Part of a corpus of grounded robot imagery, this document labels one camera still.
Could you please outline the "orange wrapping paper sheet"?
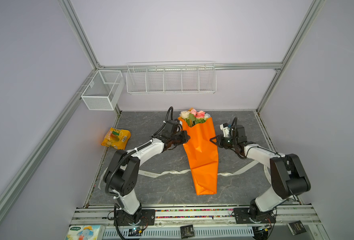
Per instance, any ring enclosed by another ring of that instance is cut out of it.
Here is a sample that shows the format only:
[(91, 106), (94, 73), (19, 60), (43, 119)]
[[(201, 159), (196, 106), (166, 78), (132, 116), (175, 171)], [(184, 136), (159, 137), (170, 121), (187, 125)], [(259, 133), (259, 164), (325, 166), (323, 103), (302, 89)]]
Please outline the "orange wrapping paper sheet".
[(188, 157), (196, 194), (215, 195), (217, 193), (219, 154), (218, 147), (210, 142), (216, 136), (212, 117), (196, 119), (190, 114), (191, 126), (179, 116), (183, 130), (190, 140), (183, 144)]

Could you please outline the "white ribbon gold lettering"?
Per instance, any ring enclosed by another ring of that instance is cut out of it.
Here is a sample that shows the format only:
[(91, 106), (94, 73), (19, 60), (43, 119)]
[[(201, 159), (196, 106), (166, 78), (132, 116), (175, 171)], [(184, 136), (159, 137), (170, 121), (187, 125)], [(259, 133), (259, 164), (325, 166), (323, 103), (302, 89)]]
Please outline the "white ribbon gold lettering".
[[(222, 176), (222, 177), (232, 177), (232, 176), (238, 176), (238, 175), (241, 175), (243, 173), (246, 173), (248, 170), (250, 170), (251, 168), (253, 168), (254, 166), (256, 166), (257, 164), (259, 164), (259, 162), (257, 161), (253, 161), (249, 164), (247, 164), (246, 166), (244, 166), (243, 168), (237, 170), (236, 172), (234, 173), (218, 173), (218, 176)], [(101, 177), (100, 177), (100, 180), (99, 180), (99, 184), (98, 184), (98, 189), (101, 190), (101, 184), (102, 184), (102, 181), (103, 181), (103, 177), (104, 175), (107, 173), (107, 170), (108, 168), (106, 168), (103, 173), (101, 174)], [(150, 178), (158, 178), (160, 176), (164, 176), (164, 175), (184, 175), (184, 174), (187, 174), (189, 173), (191, 170), (183, 170), (183, 171), (164, 171), (160, 174), (157, 174), (157, 173), (152, 173), (152, 172), (147, 172), (147, 171), (143, 171), (143, 170), (139, 170), (139, 175), (140, 176), (145, 176), (145, 177), (150, 177)], [(267, 179), (268, 183), (269, 184), (272, 184), (271, 182), (271, 174), (268, 170), (268, 167), (267, 166), (264, 166), (264, 174), (265, 174), (265, 178)]]

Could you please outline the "dark pink fake rose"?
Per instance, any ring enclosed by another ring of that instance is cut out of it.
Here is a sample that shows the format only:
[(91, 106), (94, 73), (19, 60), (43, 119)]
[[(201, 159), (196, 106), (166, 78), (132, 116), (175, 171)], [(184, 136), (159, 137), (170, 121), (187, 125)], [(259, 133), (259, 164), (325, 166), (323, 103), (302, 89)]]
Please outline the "dark pink fake rose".
[(204, 119), (205, 118), (205, 112), (204, 111), (199, 111), (199, 112), (196, 112), (196, 119)]

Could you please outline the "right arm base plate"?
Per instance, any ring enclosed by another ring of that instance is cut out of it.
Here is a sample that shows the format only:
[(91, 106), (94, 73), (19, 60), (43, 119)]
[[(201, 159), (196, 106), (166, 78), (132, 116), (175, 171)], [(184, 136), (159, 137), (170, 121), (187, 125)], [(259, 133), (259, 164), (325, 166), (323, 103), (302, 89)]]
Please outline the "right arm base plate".
[(233, 215), (237, 224), (275, 224), (273, 210), (261, 212), (258, 208), (234, 208)]

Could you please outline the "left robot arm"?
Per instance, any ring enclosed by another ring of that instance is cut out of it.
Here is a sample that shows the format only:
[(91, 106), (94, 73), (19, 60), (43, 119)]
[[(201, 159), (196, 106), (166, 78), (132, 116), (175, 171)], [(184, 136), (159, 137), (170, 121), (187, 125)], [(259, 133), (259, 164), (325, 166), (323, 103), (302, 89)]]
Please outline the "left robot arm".
[(186, 144), (187, 131), (163, 133), (129, 151), (117, 150), (104, 174), (105, 194), (112, 196), (128, 216), (139, 215), (142, 205), (137, 199), (137, 184), (141, 164), (173, 146)]

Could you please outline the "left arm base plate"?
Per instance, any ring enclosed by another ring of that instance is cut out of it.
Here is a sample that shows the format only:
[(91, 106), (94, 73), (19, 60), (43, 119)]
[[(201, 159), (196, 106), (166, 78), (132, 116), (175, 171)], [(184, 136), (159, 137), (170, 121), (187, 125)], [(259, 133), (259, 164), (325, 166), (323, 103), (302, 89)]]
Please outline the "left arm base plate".
[(117, 226), (153, 226), (155, 224), (155, 209), (141, 209), (133, 215), (126, 213), (124, 210), (117, 210), (116, 212)]

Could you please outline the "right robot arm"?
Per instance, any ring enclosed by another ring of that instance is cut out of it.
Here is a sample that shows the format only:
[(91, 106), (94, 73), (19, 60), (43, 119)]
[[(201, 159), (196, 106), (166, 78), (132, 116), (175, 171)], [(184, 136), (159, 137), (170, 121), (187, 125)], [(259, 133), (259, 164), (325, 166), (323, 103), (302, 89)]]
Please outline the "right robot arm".
[(273, 209), (290, 197), (308, 192), (311, 183), (296, 154), (282, 154), (265, 149), (254, 142), (240, 142), (238, 138), (226, 138), (218, 135), (210, 142), (224, 149), (230, 149), (242, 159), (252, 159), (270, 169), (271, 187), (262, 195), (253, 199), (248, 217), (254, 223), (261, 222)]

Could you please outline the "cream fake rose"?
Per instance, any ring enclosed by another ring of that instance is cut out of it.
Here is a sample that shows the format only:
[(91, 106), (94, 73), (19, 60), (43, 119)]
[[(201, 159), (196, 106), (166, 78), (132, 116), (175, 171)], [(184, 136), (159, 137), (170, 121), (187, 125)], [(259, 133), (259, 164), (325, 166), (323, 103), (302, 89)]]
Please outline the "cream fake rose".
[(191, 121), (190, 121), (190, 111), (183, 111), (180, 114), (180, 117), (187, 123), (187, 125), (190, 127), (191, 126)]

